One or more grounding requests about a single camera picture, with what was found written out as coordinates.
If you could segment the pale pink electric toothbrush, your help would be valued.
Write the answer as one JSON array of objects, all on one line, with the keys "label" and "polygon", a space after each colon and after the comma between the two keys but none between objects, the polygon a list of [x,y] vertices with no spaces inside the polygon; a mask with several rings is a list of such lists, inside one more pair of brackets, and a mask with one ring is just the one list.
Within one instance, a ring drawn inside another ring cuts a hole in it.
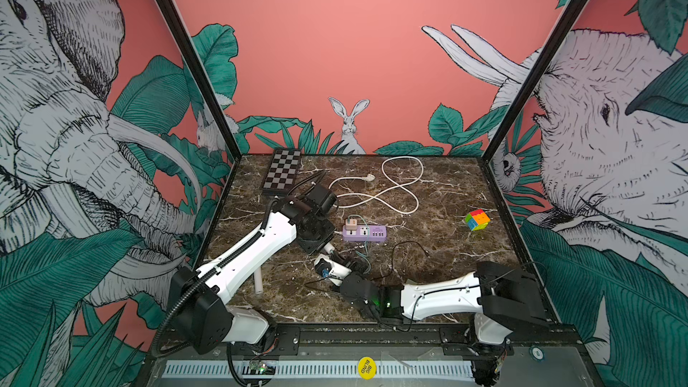
[{"label": "pale pink electric toothbrush", "polygon": [[263,273],[262,273],[262,268],[258,267],[256,271],[253,274],[253,279],[254,279],[254,293],[256,295],[262,295],[263,294]]}]

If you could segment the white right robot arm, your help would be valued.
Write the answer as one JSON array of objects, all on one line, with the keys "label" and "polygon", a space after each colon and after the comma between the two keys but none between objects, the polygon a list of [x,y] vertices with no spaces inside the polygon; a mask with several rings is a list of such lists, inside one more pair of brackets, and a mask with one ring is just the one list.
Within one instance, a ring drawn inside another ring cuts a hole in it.
[{"label": "white right robot arm", "polygon": [[474,272],[449,281],[402,286],[377,284],[324,254],[315,270],[361,315],[393,328],[436,315],[473,314],[474,339],[498,346],[511,333],[548,326],[537,277],[499,263],[478,263]]}]

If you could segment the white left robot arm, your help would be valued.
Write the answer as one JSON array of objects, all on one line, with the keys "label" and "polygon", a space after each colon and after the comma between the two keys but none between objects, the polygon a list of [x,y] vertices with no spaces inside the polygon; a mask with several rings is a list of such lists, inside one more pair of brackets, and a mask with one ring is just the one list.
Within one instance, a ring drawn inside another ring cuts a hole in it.
[{"label": "white left robot arm", "polygon": [[175,273],[168,294],[168,310],[159,326],[152,351],[168,356],[185,347],[200,354],[222,343],[243,342],[262,353],[274,347],[276,323],[257,309],[230,308],[229,301],[245,281],[286,245],[297,243],[315,254],[333,239],[328,219],[337,196],[314,185],[299,197],[288,195],[270,202],[262,222],[231,249],[195,271]]}]

